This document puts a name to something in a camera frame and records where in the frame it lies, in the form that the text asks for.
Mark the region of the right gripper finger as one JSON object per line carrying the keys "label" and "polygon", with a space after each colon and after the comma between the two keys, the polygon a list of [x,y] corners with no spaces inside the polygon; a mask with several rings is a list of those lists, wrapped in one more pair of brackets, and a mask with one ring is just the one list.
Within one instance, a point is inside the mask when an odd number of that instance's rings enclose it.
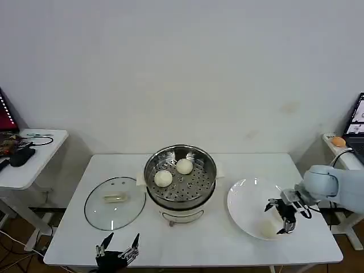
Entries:
{"label": "right gripper finger", "polygon": [[270,198],[268,199],[268,204],[265,206],[264,211],[267,212],[271,208],[279,206],[279,204],[280,204],[279,198]]}
{"label": "right gripper finger", "polygon": [[283,228],[280,229],[277,234],[290,234],[294,231],[296,226],[296,218],[284,218],[283,219]]}

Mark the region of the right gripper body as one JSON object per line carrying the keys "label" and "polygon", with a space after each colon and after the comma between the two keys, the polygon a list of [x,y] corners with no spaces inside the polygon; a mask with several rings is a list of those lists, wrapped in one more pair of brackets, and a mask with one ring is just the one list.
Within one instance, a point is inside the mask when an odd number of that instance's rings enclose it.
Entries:
{"label": "right gripper body", "polygon": [[281,198],[275,200],[275,207],[283,221],[296,221],[296,209],[287,205]]}

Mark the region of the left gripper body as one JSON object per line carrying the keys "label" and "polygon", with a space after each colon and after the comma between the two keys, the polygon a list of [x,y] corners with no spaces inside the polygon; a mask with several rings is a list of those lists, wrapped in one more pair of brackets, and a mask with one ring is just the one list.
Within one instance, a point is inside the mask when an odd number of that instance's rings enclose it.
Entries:
{"label": "left gripper body", "polygon": [[125,268],[128,265],[124,252],[101,249],[96,250],[96,263],[98,268]]}

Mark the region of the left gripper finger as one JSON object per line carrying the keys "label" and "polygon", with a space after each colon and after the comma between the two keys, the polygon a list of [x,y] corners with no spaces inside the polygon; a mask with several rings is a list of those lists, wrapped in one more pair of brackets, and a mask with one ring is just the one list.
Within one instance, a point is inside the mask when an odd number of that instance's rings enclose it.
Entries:
{"label": "left gripper finger", "polygon": [[140,234],[138,233],[133,240],[131,246],[121,254],[118,254],[118,258],[121,258],[123,260],[135,260],[136,257],[139,255],[139,237]]}
{"label": "left gripper finger", "polygon": [[105,255],[105,251],[108,248],[114,233],[110,233],[100,245],[96,245],[96,258],[102,257]]}

